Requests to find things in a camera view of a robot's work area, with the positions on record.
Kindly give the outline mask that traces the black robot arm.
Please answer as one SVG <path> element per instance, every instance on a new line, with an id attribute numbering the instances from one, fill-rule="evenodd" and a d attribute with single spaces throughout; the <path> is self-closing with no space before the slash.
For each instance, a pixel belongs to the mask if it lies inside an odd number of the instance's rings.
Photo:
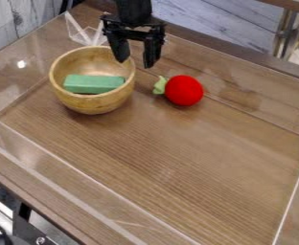
<path id="1" fill-rule="evenodd" d="M 115 56 L 123 63 L 131 56 L 130 41 L 143 43 L 143 66 L 154 67 L 162 57 L 166 23 L 153 16 L 151 0 L 115 0 L 118 13 L 104 14 L 104 35 Z"/>

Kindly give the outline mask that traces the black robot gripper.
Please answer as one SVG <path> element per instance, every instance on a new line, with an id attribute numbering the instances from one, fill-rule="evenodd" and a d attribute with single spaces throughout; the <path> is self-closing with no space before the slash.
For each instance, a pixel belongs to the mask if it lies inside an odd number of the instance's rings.
<path id="1" fill-rule="evenodd" d="M 104 35 L 117 60 L 123 63 L 131 56 L 129 40 L 143 41 L 143 65 L 150 69 L 162 57 L 165 21 L 150 17 L 143 23 L 130 24 L 114 14 L 103 14 Z"/>

